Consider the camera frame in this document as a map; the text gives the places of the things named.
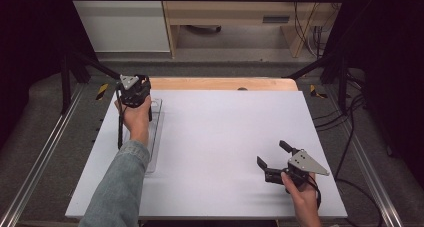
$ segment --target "white tabletop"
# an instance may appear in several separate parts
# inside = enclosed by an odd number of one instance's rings
[[[283,185],[266,183],[256,164],[287,167],[280,140],[330,171],[300,91],[152,90],[163,100],[156,171],[146,175],[141,219],[280,219],[293,217]],[[113,101],[68,206],[81,218],[118,151]],[[321,217],[347,217],[332,174],[317,175]]]

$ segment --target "black cable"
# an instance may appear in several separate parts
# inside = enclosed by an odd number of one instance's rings
[[[317,132],[321,132],[321,131],[326,131],[326,130],[330,130],[330,129],[333,129],[333,128],[335,128],[335,127],[337,127],[337,126],[339,126],[339,125],[341,125],[341,124],[343,124],[344,122],[346,122],[346,120],[348,120],[349,119],[349,117],[346,117],[345,119],[343,119],[341,122],[339,122],[339,123],[337,123],[337,124],[335,124],[335,125],[333,125],[333,126],[331,126],[331,127],[328,127],[328,128],[326,128],[326,129],[320,129],[320,130],[317,130]]]
[[[344,180],[344,179],[340,179],[340,178],[338,178],[338,175],[339,175],[339,173],[340,173],[340,169],[341,169],[341,167],[342,167],[342,164],[343,164],[343,162],[344,162],[344,159],[345,159],[345,157],[346,157],[346,154],[347,154],[347,150],[348,150],[348,147],[349,147],[349,145],[350,145],[350,142],[351,142],[351,140],[352,140],[352,137],[353,137],[353,131],[354,131],[354,128],[355,128],[355,122],[354,122],[354,118],[353,118],[353,111],[354,111],[354,106],[355,106],[355,104],[356,104],[356,102],[357,101],[359,101],[359,100],[361,100],[361,97],[362,95],[360,94],[360,95],[357,95],[353,100],[352,100],[352,104],[351,104],[351,106],[349,107],[349,112],[350,112],[350,119],[351,119],[351,124],[352,124],[352,129],[351,129],[351,131],[350,131],[350,133],[349,133],[349,138],[348,138],[348,141],[347,141],[347,143],[346,143],[346,146],[345,146],[345,149],[344,149],[344,151],[343,151],[343,154],[342,154],[342,158],[341,158],[341,160],[340,160],[340,163],[339,163],[339,166],[337,167],[337,171],[336,171],[336,174],[334,175],[334,180],[335,181],[339,181],[339,182],[343,182],[343,183],[346,183],[346,184],[348,184],[348,185],[351,185],[352,187],[354,187],[354,188],[356,188],[357,190],[359,190],[361,193],[363,193],[368,199],[370,199],[371,200],[371,202],[374,204],[374,206],[377,208],[377,211],[378,211],[378,213],[379,213],[379,222],[378,222],[378,226],[382,226],[382,224],[383,224],[383,216],[382,216],[382,213],[381,213],[381,211],[380,211],[380,208],[378,207],[378,205],[377,205],[377,203],[374,201],[374,199],[370,196],[370,195],[368,195],[368,193],[366,193],[364,190],[362,190],[359,186],[357,186],[357,185],[355,185],[355,184],[353,184],[353,183],[351,183],[351,182],[349,182],[349,181],[347,181],[347,180]],[[350,225],[352,225],[352,226],[357,226],[354,222],[352,222],[351,220],[349,220],[349,219],[345,219],[346,220],[346,222],[348,222]]]
[[[354,187],[354,188],[356,188],[357,190],[359,190],[362,194],[364,194],[373,204],[374,204],[374,206],[377,208],[377,211],[378,211],[378,215],[379,215],[379,220],[378,220],[378,225],[377,226],[382,226],[383,225],[383,215],[382,215],[382,213],[381,213],[381,211],[380,211],[380,208],[378,207],[378,205],[377,205],[377,203],[375,202],[375,200],[367,193],[367,192],[365,192],[363,189],[361,189],[359,186],[357,186],[357,185],[355,185],[354,183],[352,183],[352,182],[350,182],[350,181],[347,181],[347,180],[345,180],[345,179],[340,179],[340,178],[338,178],[338,179],[336,179],[335,181],[338,181],[338,182],[342,182],[342,183],[345,183],[345,184],[348,184],[348,185],[350,185],[350,186],[352,186],[352,187]],[[349,224],[351,224],[351,225],[353,225],[353,226],[356,226],[356,224],[354,224],[351,220],[349,220],[349,219],[345,219]]]
[[[359,98],[360,96],[362,96],[362,95],[361,94],[357,95],[352,100],[352,104],[350,106],[354,106],[355,102],[358,100],[357,98]],[[343,154],[342,154],[342,158],[339,162],[339,166],[337,167],[336,174],[334,175],[334,179],[337,179],[337,176],[339,175],[339,172],[340,172],[340,169],[341,169],[342,164],[344,162],[344,159],[346,158],[346,154],[347,154],[347,150],[349,149],[350,142],[352,141],[353,130],[355,129],[355,122],[354,122],[354,119],[353,119],[353,108],[349,108],[349,112],[350,112],[350,120],[351,120],[352,128],[350,130],[349,138],[348,138],[347,143],[345,145],[345,148],[344,148],[344,151],[343,151]]]
[[[317,119],[326,118],[326,117],[329,117],[329,116],[331,116],[331,115],[333,115],[334,113],[337,113],[337,112],[339,112],[339,110],[335,110],[335,111],[333,111],[333,112],[331,112],[331,113],[329,113],[329,114],[327,114],[327,115],[324,115],[324,116],[315,117],[315,118],[313,118],[312,120],[317,120]]]
[[[305,32],[302,30],[302,26],[300,25],[299,17],[297,16],[297,2],[293,2],[294,4],[294,29],[296,30],[297,35],[302,40],[303,43],[306,43],[306,37]],[[299,30],[297,29],[297,24],[299,24],[300,32],[302,33],[302,36],[299,34]]]
[[[360,100],[363,100],[362,95],[361,95],[361,98],[357,99],[357,101],[360,101]],[[364,101],[362,101],[362,102],[359,102],[359,104],[356,104],[356,102],[357,102],[357,101],[355,101],[355,103],[352,103],[352,105],[351,105],[351,106],[349,106],[347,110],[349,111],[349,110],[352,108],[352,109],[353,109],[353,111],[355,111],[355,110],[357,110],[357,109],[358,109],[361,105],[363,105],[363,104],[365,103]],[[339,119],[339,118],[340,118],[340,117],[342,117],[342,116],[345,116],[345,115],[339,115],[336,119],[334,119],[334,120],[332,120],[332,121],[330,121],[330,122],[328,122],[328,123],[322,124],[322,125],[321,125],[321,126],[319,126],[319,127],[324,127],[324,126],[326,126],[326,125],[329,125],[329,124],[331,124],[331,123],[334,123],[334,122],[335,122],[335,120]],[[326,128],[326,129],[317,130],[317,131],[325,131],[325,130],[332,129],[332,128],[337,127],[337,126],[341,125],[342,123],[346,122],[346,120],[348,120],[348,119],[349,119],[349,115],[348,115],[348,116],[346,116],[346,118],[345,118],[345,119],[343,119],[341,122],[337,123],[336,125],[333,125],[333,126],[331,126],[331,127],[329,127],[329,128]]]
[[[321,205],[321,191],[319,190],[318,184],[317,184],[317,182],[315,181],[314,178],[312,178],[310,175],[308,175],[308,179],[311,179],[312,182],[314,182],[314,184],[312,184],[311,182],[309,182],[309,180],[307,181],[307,183],[309,185],[311,185],[317,191],[317,194],[318,194],[317,195],[317,209],[319,209],[319,206]]]
[[[331,17],[333,17],[333,15],[334,15],[336,12],[337,12],[337,9],[334,9],[334,11],[333,11],[333,13],[330,15],[330,17],[328,17],[328,18],[325,20],[324,24],[322,25],[322,29],[323,29],[323,30],[321,30],[321,32],[328,32],[328,31],[330,31],[330,30],[331,30],[332,26],[328,27],[328,29],[327,29],[327,30],[324,30],[324,27],[326,27],[326,25],[327,25],[328,21],[331,19]]]
[[[321,48],[321,31],[320,32],[318,32],[318,40],[317,40],[317,45],[316,45],[316,47],[317,47],[317,56],[318,57],[320,57],[320,54],[319,54],[319,49]]]
[[[347,111],[349,111],[350,109],[354,109],[354,110],[356,110],[356,109],[357,109],[357,107],[358,107],[358,106],[355,106],[356,102],[357,102],[358,100],[362,100],[362,99],[363,99],[362,94],[359,94],[359,95],[357,95],[355,98],[353,98],[352,104],[351,104],[351,105],[347,108]],[[320,124],[320,125],[316,125],[316,126],[315,126],[315,128],[320,128],[320,127],[324,127],[324,126],[330,125],[330,124],[332,124],[332,123],[336,122],[338,119],[340,119],[340,118],[341,118],[341,117],[343,117],[343,116],[345,116],[345,115],[341,114],[341,115],[337,116],[336,118],[334,118],[333,120],[330,120],[330,121],[329,121],[329,122],[327,122],[327,123]]]
[[[323,46],[326,45],[326,43],[321,43],[321,34],[322,34],[322,27],[314,26],[314,30],[312,32],[312,38],[314,40],[315,48],[321,48],[321,45]]]
[[[116,94],[116,100],[118,101],[118,113],[119,113],[119,119],[118,119],[118,149],[121,148],[122,146],[122,129],[124,128],[124,113],[125,110],[122,110],[122,103],[121,103],[121,98],[119,98],[119,90],[121,87],[122,83],[117,83],[116,87],[115,87],[115,94]]]

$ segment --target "wire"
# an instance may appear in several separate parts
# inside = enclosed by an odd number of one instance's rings
[[[362,96],[362,94],[357,95],[357,96],[356,96],[356,97],[352,100],[352,104],[351,104],[350,106],[354,106],[355,102],[356,102],[356,101],[358,101],[358,98],[359,98],[359,97],[361,97],[361,96]],[[353,119],[353,108],[350,108],[350,107],[349,107],[349,108],[348,108],[348,110],[349,110],[349,112],[350,112],[350,120],[351,120],[352,128],[351,128],[351,130],[350,130],[349,138],[348,138],[347,143],[346,143],[346,145],[345,145],[345,148],[344,148],[344,151],[343,151],[343,154],[342,154],[342,158],[341,158],[341,160],[340,160],[340,162],[339,162],[339,166],[337,167],[336,174],[334,175],[334,179],[337,179],[337,176],[339,175],[340,169],[341,169],[341,167],[342,167],[342,164],[343,164],[344,159],[345,159],[346,154],[347,154],[347,150],[349,149],[350,142],[352,141],[352,137],[353,137],[353,130],[355,129],[355,122],[354,122],[354,119]]]
[[[363,81],[360,81],[359,83],[357,83],[357,82],[355,82],[356,84],[358,84],[361,88],[363,87],[363,85],[365,85],[365,82],[363,82]],[[339,110],[334,110],[334,111],[332,111],[332,112],[330,112],[329,114],[326,114],[326,115],[323,115],[323,116],[319,116],[319,117],[315,117],[315,118],[313,118],[312,120],[317,120],[317,119],[323,119],[323,118],[327,118],[327,117],[329,117],[329,116],[331,116],[331,115],[333,115],[333,114],[335,114],[335,113],[337,113],[337,112],[339,112]]]
[[[314,43],[316,44],[315,46],[317,47],[317,56],[319,58],[319,56],[320,56],[319,49],[321,47],[321,32],[318,33],[318,40],[316,42],[314,42]]]
[[[360,95],[359,95],[359,97],[358,97],[357,101],[355,101],[355,103],[352,103],[352,104],[351,104],[351,106],[349,106],[347,110],[349,111],[349,110],[352,108],[352,109],[353,109],[353,111],[355,111],[355,110],[357,110],[357,109],[358,109],[361,105],[363,105],[363,104],[365,103],[365,101],[364,101],[364,99],[363,99],[362,94],[360,94]],[[327,116],[330,116],[330,115],[332,115],[333,113],[336,113],[336,112],[338,112],[338,110],[335,110],[335,111],[331,112],[331,113],[330,113],[330,114],[328,114]],[[321,125],[316,126],[316,128],[320,128],[320,127],[324,127],[324,126],[330,125],[330,124],[332,124],[332,123],[336,122],[336,120],[338,120],[339,118],[341,118],[341,117],[343,117],[343,116],[345,116],[345,115],[343,115],[343,114],[342,114],[342,115],[339,115],[339,116],[337,116],[337,118],[335,118],[335,119],[333,119],[333,120],[331,120],[331,121],[329,121],[329,122],[327,122],[327,123],[325,123],[325,124],[321,124]],[[348,115],[345,119],[343,119],[341,122],[337,123],[336,125],[333,125],[333,126],[331,126],[331,127],[329,127],[329,128],[326,128],[326,129],[317,130],[317,131],[325,131],[325,130],[332,129],[332,128],[337,127],[337,126],[341,125],[342,123],[346,122],[346,120],[348,120],[348,119],[349,119],[349,115]]]
[[[347,111],[349,111],[349,110],[351,110],[351,109],[356,110],[356,109],[357,109],[360,105],[362,105],[362,104],[363,104],[363,102],[361,102],[361,103],[359,104],[359,106],[355,106],[356,102],[357,102],[357,101],[359,101],[359,100],[363,100],[363,96],[362,96],[362,94],[359,94],[359,95],[357,95],[356,97],[354,97],[354,98],[353,98],[353,100],[352,100],[352,104],[351,104],[351,105],[347,108]],[[328,117],[328,116],[332,115],[333,113],[335,113],[335,112],[337,112],[337,111],[338,111],[338,110],[333,111],[333,112],[331,112],[330,114],[328,114],[328,115],[326,115],[326,116],[317,117],[317,118],[315,118],[315,119]],[[330,120],[330,121],[329,121],[329,122],[327,122],[327,123],[320,124],[320,125],[316,125],[316,126],[315,126],[315,128],[320,128],[320,127],[324,127],[324,126],[330,125],[330,124],[332,124],[332,123],[336,122],[338,119],[340,119],[340,118],[341,118],[341,117],[343,117],[343,116],[345,116],[345,115],[341,114],[341,115],[337,116],[336,118],[334,118],[334,119]]]
[[[306,44],[307,44],[306,46],[308,47],[309,53],[311,53],[313,56],[315,56],[318,59],[318,55],[314,53],[314,51],[311,48],[311,44],[309,44],[309,36],[307,38]]]
[[[122,83],[117,83],[116,87],[115,87],[115,94],[116,94],[116,100],[118,101],[118,112],[119,112],[119,119],[118,119],[118,149],[121,148],[122,146],[122,129],[124,128],[124,114],[125,114],[125,110],[127,108],[125,108],[124,110],[122,110],[122,102],[121,102],[121,98],[119,97],[119,90],[121,87]]]
[[[321,48],[321,45],[325,46],[326,43],[321,43],[321,34],[322,34],[322,27],[321,26],[314,26],[314,29],[312,31],[312,37],[314,39],[314,45],[316,48]]]
[[[345,157],[346,157],[346,154],[347,154],[347,150],[348,150],[348,147],[349,147],[349,145],[350,145],[350,142],[352,141],[352,137],[353,137],[353,131],[354,131],[354,128],[355,128],[355,122],[354,122],[354,118],[353,118],[353,111],[355,110],[355,104],[356,104],[356,102],[358,102],[358,101],[360,101],[360,100],[362,100],[363,99],[363,96],[362,96],[362,94],[359,94],[359,95],[357,95],[353,100],[352,100],[352,104],[350,105],[350,107],[348,108],[349,109],[349,112],[350,112],[350,119],[351,119],[351,124],[352,124],[352,128],[351,128],[351,131],[350,131],[350,133],[349,133],[349,138],[348,138],[348,141],[347,141],[347,143],[346,143],[346,146],[345,146],[345,149],[344,149],[344,151],[343,151],[343,154],[342,154],[342,158],[341,158],[341,160],[340,160],[340,163],[339,163],[339,166],[337,167],[337,171],[336,171],[336,174],[334,175],[334,180],[335,181],[338,181],[338,182],[343,182],[343,183],[346,183],[346,184],[348,184],[348,185],[350,185],[350,186],[352,186],[352,187],[354,187],[354,188],[356,188],[357,190],[359,190],[361,193],[363,193],[373,204],[374,204],[374,206],[377,208],[377,211],[378,211],[378,214],[379,214],[379,222],[378,222],[378,225],[377,226],[382,226],[382,224],[383,224],[383,216],[382,216],[382,213],[381,213],[381,210],[380,210],[380,208],[378,207],[378,205],[377,205],[377,203],[374,201],[374,199],[368,194],[368,193],[366,193],[363,189],[361,189],[359,186],[357,186],[357,185],[355,185],[355,184],[353,184],[352,182],[349,182],[349,181],[347,181],[347,180],[344,180],[344,179],[341,179],[341,178],[338,178],[338,175],[339,175],[339,173],[340,173],[340,169],[341,169],[341,167],[342,167],[342,164],[343,164],[343,162],[344,162],[344,159],[345,159]],[[348,218],[346,218],[345,219],[346,220],[346,222],[348,222],[350,225],[352,225],[352,226],[357,226],[354,222],[352,222],[351,220],[349,220]]]
[[[317,191],[317,209],[319,209],[319,206],[321,205],[321,191],[318,188],[318,184],[315,181],[314,178],[312,178],[309,174],[308,174],[308,179],[311,179],[312,182],[314,182],[313,184],[308,180],[307,183],[309,185],[311,185],[316,191]]]
[[[300,21],[299,21],[299,17],[297,15],[297,2],[293,2],[293,5],[294,5],[294,28],[296,30],[297,35],[302,40],[302,42],[304,44],[306,44],[306,42],[307,42],[306,37],[305,37],[306,31],[303,31],[302,25],[300,24]],[[306,22],[306,28],[309,26],[309,23],[312,19],[312,15],[315,13],[315,10],[318,6],[319,6],[319,3],[314,3],[314,7],[312,8],[311,13],[309,14],[308,21]],[[299,25],[300,32],[302,33],[302,35],[300,35],[299,30],[297,29],[297,25]]]

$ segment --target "denim shirt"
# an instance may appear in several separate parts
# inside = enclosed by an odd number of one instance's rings
[[[141,190],[150,154],[142,143],[125,142],[91,198],[79,226],[138,226]]]

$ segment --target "finger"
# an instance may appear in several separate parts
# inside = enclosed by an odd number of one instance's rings
[[[140,106],[141,108],[150,108],[150,105],[152,104],[152,97],[148,95],[145,99],[143,104]]]
[[[285,172],[281,173],[281,179],[283,180],[283,184],[286,186],[286,189],[292,195],[293,201],[296,202],[302,199],[302,197],[300,196],[299,190],[297,190],[296,185],[294,185],[291,178]]]

